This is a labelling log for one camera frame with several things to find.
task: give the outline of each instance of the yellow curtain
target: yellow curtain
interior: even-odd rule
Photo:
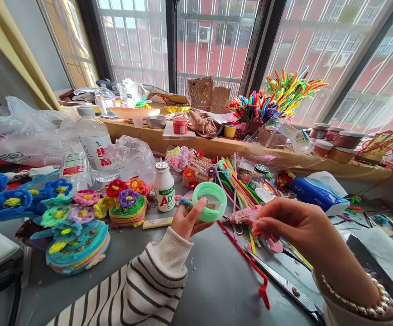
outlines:
[[[50,85],[3,0],[0,0],[0,50],[31,88],[38,108],[59,110],[60,106]]]

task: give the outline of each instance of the hand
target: hand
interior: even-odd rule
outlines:
[[[314,267],[316,277],[325,275],[345,299],[365,307],[379,301],[378,289],[319,206],[275,198],[261,209],[253,231],[274,241],[285,238]]]
[[[214,224],[214,222],[204,223],[198,219],[206,207],[206,201],[206,198],[201,198],[189,213],[187,212],[186,206],[181,204],[178,205],[171,228],[184,240],[190,241],[194,234],[201,232]]]

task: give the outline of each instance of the green pipe cleaner coil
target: green pipe cleaner coil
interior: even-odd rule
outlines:
[[[195,206],[198,199],[206,195],[212,195],[217,200],[219,200],[220,207],[217,210],[213,210],[208,207],[204,208],[199,219],[203,222],[215,222],[225,213],[225,209],[227,208],[227,195],[225,194],[225,191],[216,183],[201,182],[195,187],[192,196],[192,204]]]

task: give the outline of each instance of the person's left hand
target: person's left hand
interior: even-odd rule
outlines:
[[[192,236],[212,226],[214,222],[204,223],[198,219],[204,207],[206,207],[206,198],[201,198],[188,213],[185,205],[178,205],[174,214],[171,228],[184,240],[190,241]]]

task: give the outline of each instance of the air conditioner unit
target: air conditioner unit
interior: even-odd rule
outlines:
[[[330,67],[333,64],[333,68],[342,68],[347,64],[347,61],[350,58],[350,53],[338,53],[333,52],[329,56],[328,60],[323,65],[324,67]]]
[[[200,26],[200,30],[198,31],[198,41],[202,43],[209,43],[210,27]]]
[[[162,46],[160,45],[160,38],[152,38],[152,40],[154,53],[161,53],[162,50],[164,54],[168,53],[168,41],[166,40],[166,38],[162,39]]]

